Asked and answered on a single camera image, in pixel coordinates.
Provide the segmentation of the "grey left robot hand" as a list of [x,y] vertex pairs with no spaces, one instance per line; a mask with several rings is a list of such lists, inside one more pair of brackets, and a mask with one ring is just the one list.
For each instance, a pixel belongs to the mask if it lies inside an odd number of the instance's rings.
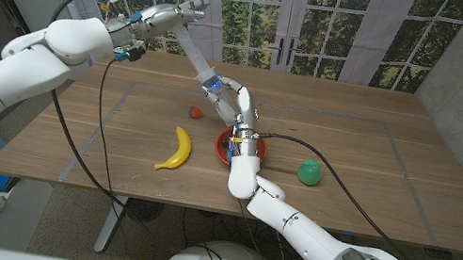
[[203,19],[208,0],[188,0],[181,4],[157,4],[135,13],[131,19],[130,34],[145,40],[161,36],[177,24],[187,24]]

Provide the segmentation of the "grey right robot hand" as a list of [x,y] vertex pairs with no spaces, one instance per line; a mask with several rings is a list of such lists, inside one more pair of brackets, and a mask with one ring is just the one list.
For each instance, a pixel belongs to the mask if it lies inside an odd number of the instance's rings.
[[258,110],[248,88],[223,76],[213,76],[202,83],[205,96],[228,126],[232,126],[233,156],[256,156]]

